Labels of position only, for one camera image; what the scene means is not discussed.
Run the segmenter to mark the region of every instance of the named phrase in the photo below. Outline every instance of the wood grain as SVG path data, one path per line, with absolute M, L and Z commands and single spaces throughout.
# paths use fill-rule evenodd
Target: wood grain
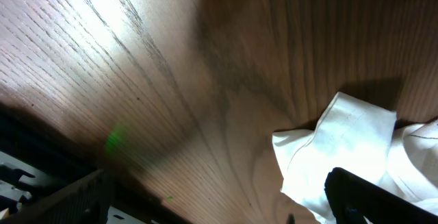
M 315 223 L 279 192 L 272 132 L 312 128 L 339 90 L 436 116 L 437 4 L 0 0 L 0 101 L 193 223 Z

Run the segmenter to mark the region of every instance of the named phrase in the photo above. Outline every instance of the white cloth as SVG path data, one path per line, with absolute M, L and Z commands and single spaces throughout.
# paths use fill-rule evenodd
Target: white cloth
M 425 192 L 422 186 L 438 192 L 438 173 L 433 171 L 438 162 L 438 139 L 427 137 L 434 129 L 429 126 L 421 135 L 412 136 L 425 126 L 409 126 L 391 139 L 395 122 L 395 112 L 337 93 L 314 132 L 300 129 L 273 133 L 272 143 L 284 178 L 281 192 L 308 208 L 319 222 L 335 223 L 324 183 L 333 168 L 342 167 L 431 211 L 438 195 Z M 409 171 L 402 170 L 406 165 Z

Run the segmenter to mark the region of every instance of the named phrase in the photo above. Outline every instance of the brown wood tabletop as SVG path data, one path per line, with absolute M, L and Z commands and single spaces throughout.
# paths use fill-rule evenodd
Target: brown wood tabletop
M 438 115 L 438 0 L 0 0 L 0 37 L 2 103 L 193 223 L 315 223 L 271 134 L 337 91 Z

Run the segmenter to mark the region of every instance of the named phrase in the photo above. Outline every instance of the folded white cloth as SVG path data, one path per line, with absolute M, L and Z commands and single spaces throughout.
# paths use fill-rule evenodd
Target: folded white cloth
M 314 132 L 299 129 L 273 133 L 272 143 L 284 177 L 281 192 L 308 208 L 319 222 L 335 223 L 324 183 L 333 168 L 342 167 L 421 208 L 429 206 L 426 209 L 431 211 L 436 202 L 430 199 L 437 195 L 425 192 L 422 186 L 438 192 L 438 173 L 433 170 L 438 162 L 438 139 L 430 137 L 438 126 L 427 126 L 420 135 L 416 131 L 426 126 L 409 126 L 391 139 L 395 122 L 395 112 L 337 93 Z M 410 170 L 403 171 L 407 164 Z

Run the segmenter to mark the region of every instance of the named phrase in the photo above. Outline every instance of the crumpled white fabric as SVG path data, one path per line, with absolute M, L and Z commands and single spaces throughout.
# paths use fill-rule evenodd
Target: crumpled white fabric
M 315 131 L 273 133 L 281 192 L 319 222 L 336 223 L 324 183 L 333 168 L 342 167 L 438 214 L 438 125 L 411 125 L 393 136 L 395 122 L 395 112 L 337 93 Z

